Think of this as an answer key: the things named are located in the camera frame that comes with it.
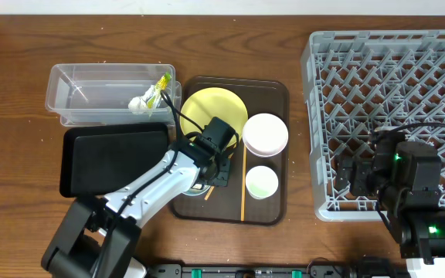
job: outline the wood grain surface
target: wood grain surface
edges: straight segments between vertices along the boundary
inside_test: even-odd
[[[44,108],[57,63],[169,63],[181,83],[231,76],[278,80],[290,91],[284,220],[271,228],[190,222],[163,208],[142,232],[146,262],[401,263],[381,222],[322,222],[313,210],[299,59],[312,32],[350,29],[445,29],[445,17],[0,16],[0,277],[49,276],[40,259],[72,202],[58,192],[66,128]]]

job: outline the green light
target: green light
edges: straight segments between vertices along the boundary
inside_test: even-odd
[[[431,226],[429,227],[429,233],[438,233],[439,230],[437,229],[437,227],[435,226]]]

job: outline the white bowl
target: white bowl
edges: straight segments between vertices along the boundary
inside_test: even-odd
[[[262,200],[276,193],[279,179],[276,173],[266,166],[251,168],[245,177],[245,186],[250,196]]]
[[[243,143],[261,158],[279,154],[286,147],[288,136],[286,124],[273,114],[257,114],[243,127]]]

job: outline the clear plastic bin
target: clear plastic bin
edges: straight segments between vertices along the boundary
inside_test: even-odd
[[[58,64],[51,69],[46,109],[61,115],[65,126],[173,123],[171,109],[161,102],[159,108],[133,114],[130,100],[144,94],[151,85],[169,73],[166,91],[173,103],[181,103],[181,86],[175,68],[155,64]]]

